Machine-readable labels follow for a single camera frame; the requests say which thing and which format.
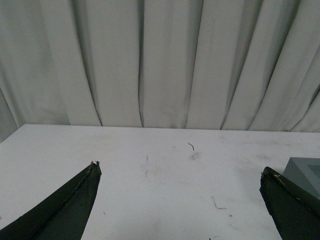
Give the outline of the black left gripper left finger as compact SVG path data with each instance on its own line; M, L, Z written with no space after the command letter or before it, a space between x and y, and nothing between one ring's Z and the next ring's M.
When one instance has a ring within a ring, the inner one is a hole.
M2 240L80 240L101 179L100 163L91 162L72 179L1 229Z

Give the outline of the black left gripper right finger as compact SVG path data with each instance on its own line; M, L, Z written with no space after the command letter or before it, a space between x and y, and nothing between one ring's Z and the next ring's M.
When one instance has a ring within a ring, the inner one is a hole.
M320 200L270 167L261 173L259 189L283 240L320 238Z

